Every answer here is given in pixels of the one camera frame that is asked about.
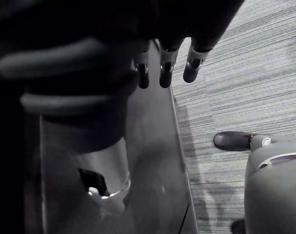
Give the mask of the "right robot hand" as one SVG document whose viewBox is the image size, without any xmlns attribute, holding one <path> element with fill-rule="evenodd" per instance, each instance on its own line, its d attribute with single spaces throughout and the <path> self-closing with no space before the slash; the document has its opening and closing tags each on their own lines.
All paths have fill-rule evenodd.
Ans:
<svg viewBox="0 0 296 234">
<path fill-rule="evenodd" d="M 118 166 L 127 102 L 146 88 L 151 40 L 160 42 L 160 85 L 171 84 L 187 37 L 199 67 L 240 0 L 0 0 L 0 116 L 41 116 L 49 145 Z"/>
</svg>

